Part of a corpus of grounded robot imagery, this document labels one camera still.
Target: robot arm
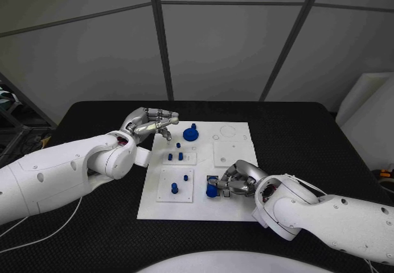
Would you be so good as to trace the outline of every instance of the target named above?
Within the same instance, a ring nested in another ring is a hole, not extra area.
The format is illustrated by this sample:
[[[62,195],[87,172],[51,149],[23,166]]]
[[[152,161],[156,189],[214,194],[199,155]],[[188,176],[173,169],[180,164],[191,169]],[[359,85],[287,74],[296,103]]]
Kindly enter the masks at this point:
[[[286,240],[292,241],[306,229],[331,248],[394,265],[393,207],[323,192],[318,197],[300,184],[316,189],[309,183],[289,175],[267,176],[242,160],[229,167],[221,180],[208,182],[235,194],[255,193],[253,216]]]
[[[147,167],[150,151],[137,147],[150,133],[170,141],[178,113],[139,108],[120,131],[39,150],[0,169],[0,225],[48,212],[120,179],[133,164]],[[88,176],[88,169],[95,171]]]

